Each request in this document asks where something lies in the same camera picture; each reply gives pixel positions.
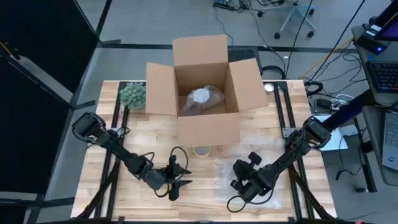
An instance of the office chair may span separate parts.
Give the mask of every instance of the office chair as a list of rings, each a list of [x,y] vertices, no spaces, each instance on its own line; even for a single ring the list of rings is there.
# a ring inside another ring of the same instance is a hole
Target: office chair
[[[290,19],[292,18],[292,16],[294,14],[297,14],[298,16],[300,16],[300,19],[303,19],[305,17],[305,12],[308,9],[308,5],[299,6],[299,0],[286,0],[284,4],[286,4],[286,5],[285,6],[277,6],[277,7],[264,7],[264,8],[262,8],[262,10],[260,12],[257,13],[257,16],[261,17],[265,12],[284,11],[284,10],[290,9],[290,12],[286,17],[285,22],[282,24],[282,26],[279,29],[279,32],[276,32],[274,34],[275,39],[280,38],[280,33],[285,29],[285,26],[287,25],[288,21],[290,21]],[[310,10],[308,11],[308,15],[312,16],[314,10],[315,10],[315,7],[311,6]],[[305,18],[304,22],[312,30],[307,34],[307,36],[309,38],[311,38],[315,34],[315,31],[317,31],[317,28],[307,19],[307,17]]]

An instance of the wooden tabletop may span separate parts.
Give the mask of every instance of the wooden tabletop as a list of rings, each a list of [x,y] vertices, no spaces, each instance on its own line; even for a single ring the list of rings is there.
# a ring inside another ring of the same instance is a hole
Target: wooden tabletop
[[[294,118],[297,126],[311,115],[301,80],[287,81],[292,102]],[[119,81],[105,81],[98,100],[96,113],[100,115],[108,127],[112,122],[116,104]],[[286,123],[288,124],[283,93],[280,91]],[[119,124],[123,107],[119,112]],[[226,209],[226,201],[236,195],[229,186],[232,178],[232,164],[236,159],[247,159],[251,151],[256,151],[263,162],[271,163],[284,151],[279,120],[273,94],[269,95],[269,106],[240,112],[241,143],[232,146],[213,146],[210,155],[201,158],[194,155],[192,148],[185,148],[189,158],[190,175],[183,180],[193,182],[180,189],[180,197],[171,202],[167,197],[157,198],[154,191],[146,183],[138,181],[121,166],[118,190],[114,204],[113,219],[119,216],[126,220],[142,221],[287,221],[294,217],[294,206],[290,190],[289,176],[283,172],[275,187],[273,198],[265,205],[248,206],[242,212],[230,213]],[[127,126],[131,132],[127,134],[124,147],[137,154],[155,152],[155,168],[165,167],[170,150],[178,146],[177,119],[175,116],[153,115],[130,112]],[[77,216],[94,197],[99,187],[104,163],[105,150],[93,146],[85,156],[81,171],[72,217]],[[175,152],[181,166],[185,166],[185,157]],[[336,216],[333,199],[325,172],[322,155],[312,150],[303,157],[308,185],[318,201],[327,212]],[[108,194],[104,197],[103,216],[105,216]],[[303,216],[306,217],[303,195],[299,191]],[[232,209],[238,209],[240,203],[232,203]]]

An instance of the box flap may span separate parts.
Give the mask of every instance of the box flap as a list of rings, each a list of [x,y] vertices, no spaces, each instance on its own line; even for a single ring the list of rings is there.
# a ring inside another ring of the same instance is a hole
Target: box flap
[[[256,59],[229,63],[239,110],[268,106]]]
[[[177,115],[178,93],[174,68],[147,63],[146,112]]]
[[[183,146],[217,146],[240,142],[239,113],[178,118],[178,142]]]
[[[184,37],[173,40],[174,65],[228,62],[226,35]]]

